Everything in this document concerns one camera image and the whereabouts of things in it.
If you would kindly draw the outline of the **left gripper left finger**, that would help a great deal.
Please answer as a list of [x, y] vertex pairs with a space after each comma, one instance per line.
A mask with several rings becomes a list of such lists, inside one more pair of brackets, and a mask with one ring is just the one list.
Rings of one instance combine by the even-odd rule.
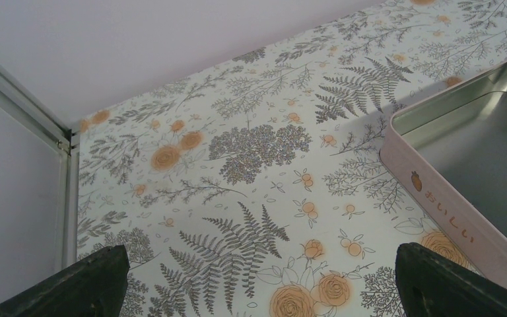
[[0, 303], [0, 316], [119, 316], [128, 272], [126, 247], [103, 247]]

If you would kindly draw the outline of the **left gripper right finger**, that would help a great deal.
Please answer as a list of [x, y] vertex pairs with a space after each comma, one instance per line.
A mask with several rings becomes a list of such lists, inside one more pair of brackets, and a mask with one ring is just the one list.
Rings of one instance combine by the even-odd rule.
[[395, 285], [406, 316], [507, 316], [507, 289], [417, 244], [400, 244]]

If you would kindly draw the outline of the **silver metal tin tray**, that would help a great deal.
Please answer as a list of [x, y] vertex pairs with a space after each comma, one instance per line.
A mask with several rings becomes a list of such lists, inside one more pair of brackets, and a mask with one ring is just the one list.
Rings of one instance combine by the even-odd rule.
[[507, 289], [507, 60], [396, 112], [379, 157], [470, 262]]

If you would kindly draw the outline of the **floral patterned table mat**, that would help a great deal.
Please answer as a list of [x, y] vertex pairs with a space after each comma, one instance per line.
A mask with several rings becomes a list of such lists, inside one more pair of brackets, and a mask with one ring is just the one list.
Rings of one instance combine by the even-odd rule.
[[402, 316], [395, 253], [467, 258], [380, 162], [389, 117], [507, 59], [507, 1], [385, 1], [81, 123], [77, 255], [122, 316]]

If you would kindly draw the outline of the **aluminium corner post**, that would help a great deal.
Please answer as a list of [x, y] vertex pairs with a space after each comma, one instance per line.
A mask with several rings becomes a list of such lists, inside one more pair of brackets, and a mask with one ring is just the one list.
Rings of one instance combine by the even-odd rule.
[[27, 201], [28, 186], [48, 189], [32, 203], [42, 203], [37, 216], [50, 211], [55, 217], [53, 234], [54, 268], [64, 269], [77, 257], [77, 195], [79, 134], [65, 126], [33, 94], [0, 65], [0, 110], [22, 127], [11, 140], [27, 150], [28, 166], [42, 175], [25, 176], [20, 181], [22, 201]]

